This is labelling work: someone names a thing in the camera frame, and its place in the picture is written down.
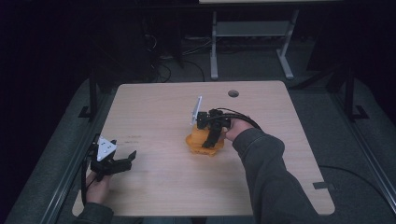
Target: gray sleeve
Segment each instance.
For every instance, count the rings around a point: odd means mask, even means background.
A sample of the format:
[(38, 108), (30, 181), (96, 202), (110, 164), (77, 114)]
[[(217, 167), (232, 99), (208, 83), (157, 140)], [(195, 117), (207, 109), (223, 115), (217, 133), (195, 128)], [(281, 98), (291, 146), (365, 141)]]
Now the gray sleeve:
[(256, 223), (323, 223), (298, 180), (285, 167), (284, 143), (258, 129), (233, 141), (246, 170)]

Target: table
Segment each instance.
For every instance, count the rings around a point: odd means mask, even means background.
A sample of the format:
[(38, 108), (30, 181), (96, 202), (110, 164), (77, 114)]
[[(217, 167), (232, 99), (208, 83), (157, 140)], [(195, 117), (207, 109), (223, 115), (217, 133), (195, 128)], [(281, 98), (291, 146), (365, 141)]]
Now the table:
[[(230, 97), (229, 91), (238, 91)], [(254, 119), (286, 146), (287, 169), (300, 181), (319, 214), (334, 211), (312, 150), (285, 85), (280, 81), (121, 85), (102, 136), (117, 139), (115, 159), (137, 150), (132, 170), (116, 174), (106, 205), (116, 216), (252, 215), (245, 170), (231, 142), (214, 157), (191, 154), (191, 111), (226, 107)], [(73, 214), (82, 211), (78, 195)]]

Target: cable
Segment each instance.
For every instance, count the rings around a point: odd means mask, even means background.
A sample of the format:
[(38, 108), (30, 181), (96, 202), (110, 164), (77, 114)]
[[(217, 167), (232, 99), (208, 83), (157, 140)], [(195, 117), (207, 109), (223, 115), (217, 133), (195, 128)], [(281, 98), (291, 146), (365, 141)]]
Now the cable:
[(168, 70), (168, 72), (169, 72), (169, 75), (168, 75), (168, 77), (165, 79), (165, 81), (162, 81), (162, 83), (165, 83), (165, 82), (167, 82), (167, 81), (169, 81), (169, 79), (171, 78), (171, 76), (172, 76), (172, 71), (171, 71), (171, 69), (168, 67), (168, 66), (166, 66), (166, 65), (163, 65), (163, 64), (158, 64), (159, 66), (162, 66), (162, 67), (164, 67), (165, 69), (167, 69)]
[(244, 115), (244, 114), (242, 114), (242, 113), (239, 113), (239, 112), (237, 112), (237, 111), (234, 111), (234, 110), (231, 110), (231, 109), (227, 109), (227, 108), (216, 108), (217, 110), (227, 110), (227, 111), (230, 111), (230, 112), (234, 112), (235, 114), (239, 114), (239, 115), (243, 115), (243, 116), (246, 116), (246, 115)]
[(345, 168), (341, 168), (341, 167), (336, 167), (336, 166), (330, 166), (330, 165), (319, 165), (319, 168), (328, 168), (328, 169), (334, 169), (334, 170), (339, 170), (339, 171), (344, 171), (347, 172), (351, 175), (356, 176), (357, 178), (359, 178), (360, 180), (364, 181), (366, 184), (368, 184), (372, 189), (374, 189), (376, 191), (376, 193), (382, 198), (382, 200), (384, 200), (385, 204), (388, 204), (388, 200), (385, 198), (385, 196), (381, 193), (381, 191), (374, 186), (370, 181), (368, 181), (367, 179), (365, 179), (364, 177), (362, 177), (361, 175), (358, 175), (350, 170), (347, 170)]
[(193, 62), (190, 62), (190, 61), (185, 61), (185, 60), (183, 60), (182, 62), (183, 62), (183, 63), (191, 63), (191, 64), (195, 65), (195, 66), (201, 71), (201, 74), (202, 74), (202, 81), (205, 82), (205, 73), (204, 73), (204, 70), (202, 70), (202, 68), (201, 68), (198, 64), (193, 63)]
[(251, 119), (248, 116), (243, 115), (243, 114), (223, 114), (221, 116), (216, 116), (216, 117), (207, 119), (206, 121), (212, 120), (212, 119), (241, 119), (241, 120), (244, 120), (247, 123), (251, 124), (254, 128), (262, 130), (262, 128), (259, 126), (259, 124), (257, 124), (253, 119)]

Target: person's hand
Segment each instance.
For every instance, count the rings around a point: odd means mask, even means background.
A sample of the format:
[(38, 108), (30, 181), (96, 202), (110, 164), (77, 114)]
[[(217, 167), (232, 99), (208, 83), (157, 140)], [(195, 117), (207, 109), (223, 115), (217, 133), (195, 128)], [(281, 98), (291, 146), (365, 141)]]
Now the person's hand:
[(225, 133), (225, 138), (233, 142), (236, 136), (241, 132), (251, 128), (253, 128), (253, 126), (242, 119), (231, 119), (231, 127)]
[(103, 203), (110, 189), (111, 175), (105, 175), (100, 182), (95, 178), (96, 172), (91, 172), (86, 178), (87, 203)]

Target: dark background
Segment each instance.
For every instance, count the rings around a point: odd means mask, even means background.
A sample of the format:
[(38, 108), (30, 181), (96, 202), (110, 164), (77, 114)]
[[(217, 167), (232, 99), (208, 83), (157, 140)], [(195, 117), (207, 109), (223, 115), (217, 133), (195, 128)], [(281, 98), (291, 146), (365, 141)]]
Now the dark background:
[[(123, 82), (150, 82), (154, 76), (150, 65), (157, 55), (146, 51), (143, 31), (158, 36), (163, 49), (175, 56), (185, 34), (210, 36), (211, 20), (203, 12), (157, 11), (152, 16), (80, 7), (73, 1), (0, 3), (0, 222), (17, 200), (74, 92), (92, 70), (102, 91)], [(331, 6), (320, 12), (307, 8), (301, 11), (293, 38), (317, 40), (308, 69), (350, 64), (396, 123), (394, 9), (391, 1)], [(142, 25), (147, 15), (154, 20)]]

